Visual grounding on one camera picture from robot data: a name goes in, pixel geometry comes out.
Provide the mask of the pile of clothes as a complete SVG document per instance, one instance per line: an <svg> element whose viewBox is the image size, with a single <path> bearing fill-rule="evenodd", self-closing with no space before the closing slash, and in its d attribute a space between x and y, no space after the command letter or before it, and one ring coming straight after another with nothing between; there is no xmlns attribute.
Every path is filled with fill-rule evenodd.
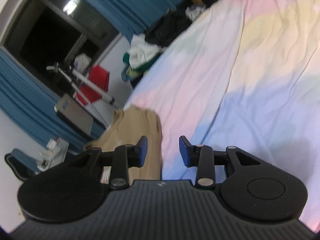
<svg viewBox="0 0 320 240"><path fill-rule="evenodd" d="M155 24L140 35L133 35L130 48L123 55L125 65L121 78L137 82L157 61L171 43L205 11L205 6L168 10Z"/></svg>

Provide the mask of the red cloth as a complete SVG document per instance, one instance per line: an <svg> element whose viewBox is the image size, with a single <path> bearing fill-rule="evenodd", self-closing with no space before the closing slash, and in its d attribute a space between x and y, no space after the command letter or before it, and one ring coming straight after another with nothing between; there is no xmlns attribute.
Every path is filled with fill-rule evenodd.
<svg viewBox="0 0 320 240"><path fill-rule="evenodd" d="M99 65L93 66L89 71L87 77L88 81L91 81L104 92L108 92L109 79L110 72L108 72ZM79 89L81 93L84 94L84 96L89 100L90 103L95 103L103 98L100 93L98 93L93 88L89 87L89 85L86 85L84 82L81 83Z"/></svg>

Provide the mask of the pastel rainbow bed sheet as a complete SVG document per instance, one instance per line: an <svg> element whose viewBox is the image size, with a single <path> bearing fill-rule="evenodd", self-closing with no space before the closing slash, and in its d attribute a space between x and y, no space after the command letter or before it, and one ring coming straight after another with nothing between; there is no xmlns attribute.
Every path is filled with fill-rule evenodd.
<svg viewBox="0 0 320 240"><path fill-rule="evenodd" d="M237 146L299 178L319 230L319 0L219 0L156 61L129 105L156 112L162 178L195 179L178 139Z"/></svg>

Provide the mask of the grey flat panel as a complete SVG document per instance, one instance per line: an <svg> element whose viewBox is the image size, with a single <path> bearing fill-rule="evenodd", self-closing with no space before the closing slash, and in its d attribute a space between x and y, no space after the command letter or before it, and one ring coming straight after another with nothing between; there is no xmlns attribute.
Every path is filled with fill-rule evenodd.
<svg viewBox="0 0 320 240"><path fill-rule="evenodd" d="M64 94L54 106L54 111L75 131L91 137L93 116L78 104L71 96Z"/></svg>

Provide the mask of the blue chair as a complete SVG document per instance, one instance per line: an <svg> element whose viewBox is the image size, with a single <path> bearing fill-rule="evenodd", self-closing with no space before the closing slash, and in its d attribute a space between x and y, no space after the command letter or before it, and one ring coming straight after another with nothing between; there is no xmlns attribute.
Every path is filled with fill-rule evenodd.
<svg viewBox="0 0 320 240"><path fill-rule="evenodd" d="M17 148L7 153L4 156L4 160L15 177L22 182L33 178L41 172L37 166L37 161Z"/></svg>

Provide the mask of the silver tripod stand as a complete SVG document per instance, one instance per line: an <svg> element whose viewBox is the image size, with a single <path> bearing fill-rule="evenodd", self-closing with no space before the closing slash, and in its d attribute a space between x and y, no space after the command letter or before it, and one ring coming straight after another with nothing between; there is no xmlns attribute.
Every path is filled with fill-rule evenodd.
<svg viewBox="0 0 320 240"><path fill-rule="evenodd" d="M82 75L80 72L78 72L73 67L69 67L69 70L64 70L59 66L58 63L56 63L53 66L47 66L46 70L59 73L61 74L71 85L74 89L77 89L77 85L75 84L76 80L80 80L82 83L88 85L91 89L93 89L95 92L100 94L102 96L102 99L104 99L109 105L117 108L118 105L116 103L116 99L113 96L108 95L107 92L105 92L102 88L98 87L96 84L94 84L92 81L90 81L87 77Z"/></svg>

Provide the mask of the tan printed t-shirt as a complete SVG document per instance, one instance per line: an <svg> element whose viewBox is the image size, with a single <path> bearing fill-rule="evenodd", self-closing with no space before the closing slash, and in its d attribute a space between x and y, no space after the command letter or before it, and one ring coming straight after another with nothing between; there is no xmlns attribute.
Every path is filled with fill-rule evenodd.
<svg viewBox="0 0 320 240"><path fill-rule="evenodd" d="M104 152L115 150L125 144L136 144L140 137L148 139L148 153L141 168L129 168L129 182L134 180L160 180L162 170L162 129L158 115L149 109L131 105L128 109L114 111L109 128L95 141L90 141L84 149L98 147Z"/></svg>

